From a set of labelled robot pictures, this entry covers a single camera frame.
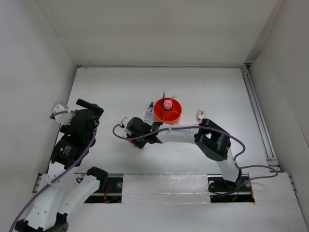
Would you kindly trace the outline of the clear blue-cap spray bottle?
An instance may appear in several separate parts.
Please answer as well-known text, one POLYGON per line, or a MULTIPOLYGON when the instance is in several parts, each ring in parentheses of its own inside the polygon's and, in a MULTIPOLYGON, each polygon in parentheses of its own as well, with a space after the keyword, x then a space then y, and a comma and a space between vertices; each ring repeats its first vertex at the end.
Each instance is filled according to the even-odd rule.
POLYGON ((152 101, 146 111, 144 122, 151 123, 153 119, 153 111, 154 111, 154 102, 152 101))

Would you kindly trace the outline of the pink glue bottle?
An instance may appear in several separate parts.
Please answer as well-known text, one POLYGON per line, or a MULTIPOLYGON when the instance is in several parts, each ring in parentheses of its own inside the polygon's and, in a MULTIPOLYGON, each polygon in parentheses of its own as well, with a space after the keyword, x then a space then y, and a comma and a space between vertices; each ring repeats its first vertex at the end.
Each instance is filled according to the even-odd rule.
POLYGON ((173 107, 173 103, 170 99, 164 100, 163 108, 165 111, 170 111, 173 107))

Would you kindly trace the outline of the green gel pen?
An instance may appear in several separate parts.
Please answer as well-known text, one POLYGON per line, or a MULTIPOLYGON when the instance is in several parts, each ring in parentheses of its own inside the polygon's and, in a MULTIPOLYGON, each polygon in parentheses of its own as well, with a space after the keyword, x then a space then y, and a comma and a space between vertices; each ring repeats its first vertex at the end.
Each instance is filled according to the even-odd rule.
POLYGON ((166 95, 166 88, 163 91, 162 103, 164 103, 164 101, 165 101, 165 95, 166 95))

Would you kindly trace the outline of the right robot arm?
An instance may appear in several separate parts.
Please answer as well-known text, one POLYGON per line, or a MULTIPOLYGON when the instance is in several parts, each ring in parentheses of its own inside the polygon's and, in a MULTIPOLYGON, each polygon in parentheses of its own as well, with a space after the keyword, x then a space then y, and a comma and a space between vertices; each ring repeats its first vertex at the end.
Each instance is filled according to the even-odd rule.
POLYGON ((138 117, 126 125, 127 138, 142 149, 147 143, 188 143, 197 145, 202 153, 215 161, 222 173, 220 187, 223 191, 235 191, 241 184, 242 171, 237 167, 231 150, 228 133, 209 119, 191 126, 169 125, 163 122, 148 124, 138 117))

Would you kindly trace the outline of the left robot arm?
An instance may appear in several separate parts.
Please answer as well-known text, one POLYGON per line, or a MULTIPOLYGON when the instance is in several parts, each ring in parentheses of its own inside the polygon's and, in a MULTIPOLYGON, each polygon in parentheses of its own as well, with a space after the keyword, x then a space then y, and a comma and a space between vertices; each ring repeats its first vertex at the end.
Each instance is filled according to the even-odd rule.
POLYGON ((90 168, 77 187, 66 196, 75 172, 95 144, 99 119, 104 110, 94 103, 78 99, 79 110, 57 102, 50 118, 61 124, 61 139, 53 148, 48 171, 42 176, 39 190, 13 221, 10 231, 66 232, 69 220, 95 191, 104 191, 108 173, 90 168))

